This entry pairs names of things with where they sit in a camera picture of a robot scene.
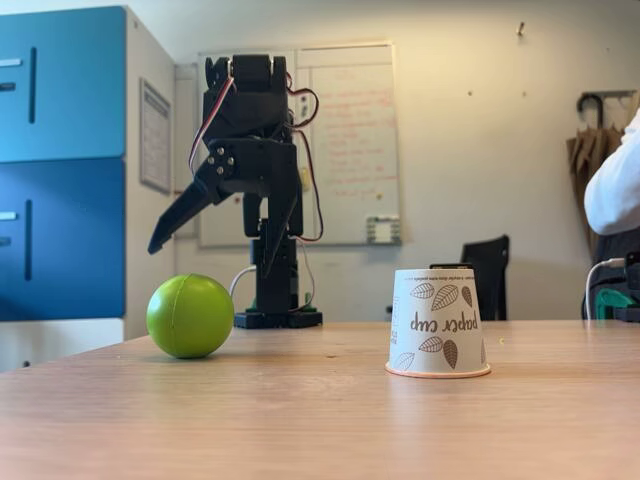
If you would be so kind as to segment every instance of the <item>upside-down paper cup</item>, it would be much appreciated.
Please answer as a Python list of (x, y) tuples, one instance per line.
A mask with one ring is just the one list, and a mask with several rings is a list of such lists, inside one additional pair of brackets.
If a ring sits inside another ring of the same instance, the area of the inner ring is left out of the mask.
[(472, 269), (396, 270), (386, 369), (426, 378), (491, 371)]

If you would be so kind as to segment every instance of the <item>white sleeve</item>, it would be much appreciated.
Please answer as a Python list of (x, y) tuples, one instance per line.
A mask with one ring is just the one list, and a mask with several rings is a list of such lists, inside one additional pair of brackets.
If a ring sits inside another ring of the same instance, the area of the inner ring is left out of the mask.
[(625, 129), (623, 143), (589, 181), (584, 208), (600, 235), (640, 227), (640, 111)]

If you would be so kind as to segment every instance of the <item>cabinet handle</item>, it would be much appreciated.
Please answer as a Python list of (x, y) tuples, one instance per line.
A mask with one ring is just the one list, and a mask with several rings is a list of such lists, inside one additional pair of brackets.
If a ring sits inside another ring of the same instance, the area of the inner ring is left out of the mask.
[(24, 279), (31, 281), (31, 249), (33, 248), (33, 241), (31, 238), (33, 230), (33, 202), (27, 200), (25, 205), (24, 214)]
[(0, 212), (0, 222), (10, 222), (17, 219), (18, 214), (16, 212)]
[(0, 58), (0, 68), (1, 67), (19, 67), (22, 65), (21, 58)]
[(38, 50), (31, 47), (31, 70), (29, 71), (29, 123), (36, 121), (36, 62)]

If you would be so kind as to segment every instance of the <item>black chair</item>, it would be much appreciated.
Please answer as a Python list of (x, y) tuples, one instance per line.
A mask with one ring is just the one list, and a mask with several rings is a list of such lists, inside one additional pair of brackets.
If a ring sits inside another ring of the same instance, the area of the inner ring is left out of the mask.
[(507, 319), (506, 270), (509, 264), (509, 237), (466, 243), (462, 263), (473, 266), (482, 320)]

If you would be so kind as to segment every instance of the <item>red wire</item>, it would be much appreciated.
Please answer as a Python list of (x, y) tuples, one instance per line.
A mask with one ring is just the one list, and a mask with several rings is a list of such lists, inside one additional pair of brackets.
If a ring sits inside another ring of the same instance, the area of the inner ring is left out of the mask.
[(316, 115), (318, 115), (318, 110), (320, 109), (320, 100), (318, 99), (318, 95), (316, 95), (316, 92), (314, 92), (310, 88), (301, 88), (299, 90), (291, 90), (291, 88), (287, 87), (287, 91), (289, 92), (289, 95), (294, 96), (294, 97), (298, 97), (298, 96), (304, 95), (306, 93), (306, 94), (313, 95), (313, 98), (315, 98), (316, 106), (315, 106), (315, 109), (313, 110), (313, 114), (309, 118), (307, 118), (306, 120), (303, 120), (302, 122), (300, 122), (300, 123), (298, 123), (296, 125), (293, 125), (293, 128), (306, 127), (311, 122), (313, 122), (313, 120), (316, 118)]
[(220, 92), (218, 93), (218, 98), (216, 99), (216, 102), (213, 104), (213, 107), (211, 107), (211, 112), (209, 112), (209, 116), (204, 122), (202, 122), (202, 125), (200, 125), (200, 128), (196, 132), (196, 136), (193, 139), (193, 144), (191, 144), (191, 151), (189, 152), (189, 169), (191, 170), (191, 173), (193, 173), (193, 160), (195, 157), (195, 150), (198, 148), (198, 143), (200, 143), (200, 140), (202, 139), (204, 132), (209, 128), (209, 125), (211, 125), (211, 122), (213, 121), (214, 117), (217, 115), (218, 110), (220, 110), (220, 106), (222, 105), (222, 102), (226, 98), (227, 93), (229, 92), (229, 88), (231, 87), (232, 84), (233, 84), (233, 77), (227, 77), (227, 80), (224, 82), (224, 84), (222, 85), (222, 88), (220, 89)]
[(311, 172), (311, 183), (313, 183), (313, 191), (315, 193), (316, 198), (316, 208), (318, 209), (318, 219), (320, 221), (320, 233), (316, 238), (307, 238), (307, 237), (298, 237), (305, 242), (317, 242), (322, 238), (324, 234), (324, 219), (322, 218), (322, 210), (320, 209), (320, 194), (318, 193), (318, 184), (316, 183), (316, 174), (313, 170), (313, 160), (311, 158), (311, 148), (309, 148), (309, 141), (307, 140), (307, 136), (304, 134), (302, 130), (293, 130), (295, 133), (299, 133), (302, 137), (304, 148), (307, 151), (307, 159), (309, 161), (309, 171)]

